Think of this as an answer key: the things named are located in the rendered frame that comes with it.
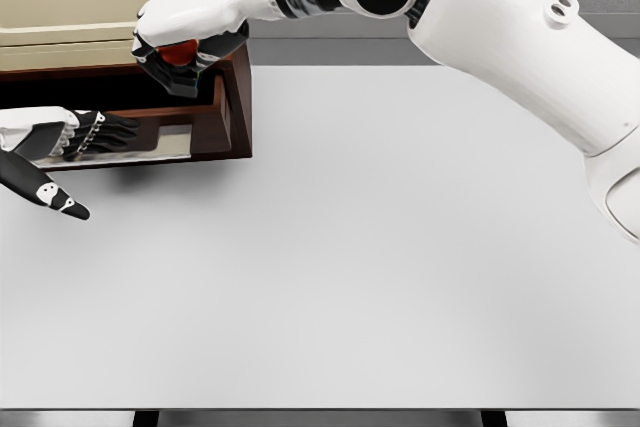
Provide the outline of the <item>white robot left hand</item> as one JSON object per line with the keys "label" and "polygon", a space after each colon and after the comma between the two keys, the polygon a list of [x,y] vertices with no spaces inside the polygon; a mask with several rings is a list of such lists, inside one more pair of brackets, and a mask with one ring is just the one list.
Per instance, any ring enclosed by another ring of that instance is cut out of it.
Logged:
{"label": "white robot left hand", "polygon": [[0,109],[0,184],[35,205],[87,220],[90,211],[34,163],[116,152],[136,138],[138,128],[133,119],[94,110]]}

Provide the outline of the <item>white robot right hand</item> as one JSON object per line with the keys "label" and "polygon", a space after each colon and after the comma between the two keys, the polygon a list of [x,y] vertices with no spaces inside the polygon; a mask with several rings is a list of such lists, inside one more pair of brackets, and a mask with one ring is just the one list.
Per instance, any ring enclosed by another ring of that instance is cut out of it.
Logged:
{"label": "white robot right hand", "polygon": [[148,0],[138,14],[131,53],[156,80],[149,62],[155,49],[196,40],[200,78],[201,72],[246,43],[249,26],[240,1]]}

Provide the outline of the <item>red button black switch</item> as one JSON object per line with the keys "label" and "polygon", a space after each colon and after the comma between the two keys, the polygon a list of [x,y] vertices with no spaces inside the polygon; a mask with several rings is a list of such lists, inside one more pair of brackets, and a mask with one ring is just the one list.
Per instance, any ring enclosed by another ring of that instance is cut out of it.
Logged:
{"label": "red button black switch", "polygon": [[196,98],[199,73],[195,59],[198,43],[189,40],[182,43],[158,47],[149,56],[155,79],[172,96]]}

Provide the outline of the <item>dark brown wooden drawer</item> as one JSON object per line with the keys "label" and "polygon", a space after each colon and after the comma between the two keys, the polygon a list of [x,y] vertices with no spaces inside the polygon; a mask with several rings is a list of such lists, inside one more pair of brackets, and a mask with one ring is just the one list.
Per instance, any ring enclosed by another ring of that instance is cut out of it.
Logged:
{"label": "dark brown wooden drawer", "polygon": [[136,138],[118,152],[153,150],[160,127],[191,128],[189,159],[53,171],[252,155],[251,68],[244,47],[201,74],[196,98],[169,95],[135,64],[0,71],[0,108],[50,105],[100,110],[137,120],[140,128]]}

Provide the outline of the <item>silver metal drawer handle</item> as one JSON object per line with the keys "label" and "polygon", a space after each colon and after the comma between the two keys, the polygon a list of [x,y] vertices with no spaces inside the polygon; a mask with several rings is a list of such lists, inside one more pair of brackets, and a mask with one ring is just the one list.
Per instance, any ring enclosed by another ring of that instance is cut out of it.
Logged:
{"label": "silver metal drawer handle", "polygon": [[35,165],[42,169],[53,171],[63,168],[89,168],[151,161],[184,160],[191,157],[191,128],[189,126],[160,127],[157,140],[156,147],[150,151],[86,154],[73,160],[64,160],[61,157],[47,157],[35,161]]}

